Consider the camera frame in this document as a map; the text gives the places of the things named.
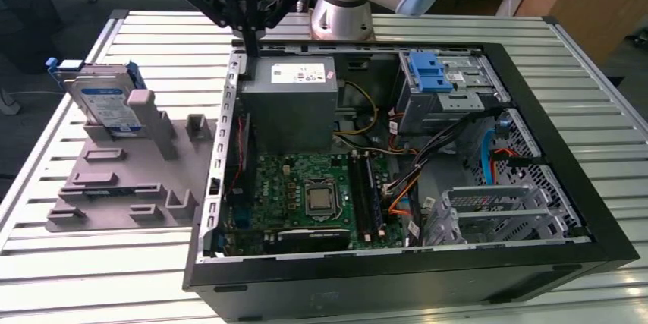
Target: motherboard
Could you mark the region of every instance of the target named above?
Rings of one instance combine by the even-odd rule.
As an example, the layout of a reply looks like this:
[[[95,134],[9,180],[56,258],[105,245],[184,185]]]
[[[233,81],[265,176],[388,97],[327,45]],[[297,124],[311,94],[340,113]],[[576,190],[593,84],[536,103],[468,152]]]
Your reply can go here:
[[[232,211],[237,233],[231,253],[267,254],[281,239],[299,242],[289,245],[292,252],[311,249],[305,241],[317,242],[319,232],[333,240],[344,237],[336,240],[347,242],[344,250],[401,247],[401,224],[383,221],[381,197],[372,195],[388,180],[381,154],[259,155],[255,202]]]

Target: aluminum slotted table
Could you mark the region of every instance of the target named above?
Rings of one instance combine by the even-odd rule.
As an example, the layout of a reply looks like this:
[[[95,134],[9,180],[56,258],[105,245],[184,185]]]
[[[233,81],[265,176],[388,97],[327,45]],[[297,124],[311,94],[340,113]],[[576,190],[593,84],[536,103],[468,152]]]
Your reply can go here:
[[[309,322],[648,321],[648,125],[559,25],[540,18],[373,18],[380,40],[495,42],[541,101],[641,259],[539,298],[484,307],[340,316]],[[308,16],[288,16],[268,39],[308,39]],[[232,36],[196,12],[116,11],[88,62],[132,59],[173,119],[217,118]],[[189,228],[53,234],[44,222],[81,151],[85,118],[68,96],[0,205],[4,323],[217,322],[181,290]]]

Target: floor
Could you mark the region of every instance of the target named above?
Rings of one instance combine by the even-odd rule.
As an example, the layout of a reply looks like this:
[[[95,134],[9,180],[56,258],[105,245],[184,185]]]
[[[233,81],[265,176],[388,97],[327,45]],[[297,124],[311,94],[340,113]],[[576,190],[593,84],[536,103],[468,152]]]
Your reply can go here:
[[[184,0],[53,0],[65,28],[53,36],[64,58],[85,58],[113,9],[147,11],[192,11]],[[625,77],[620,91],[648,118],[648,50],[624,42],[603,67],[609,76]],[[17,115],[0,115],[0,198],[11,186],[24,160],[48,123],[61,95],[47,74],[24,75],[0,56],[0,87],[8,93],[48,91],[55,93],[16,94],[23,109]]]

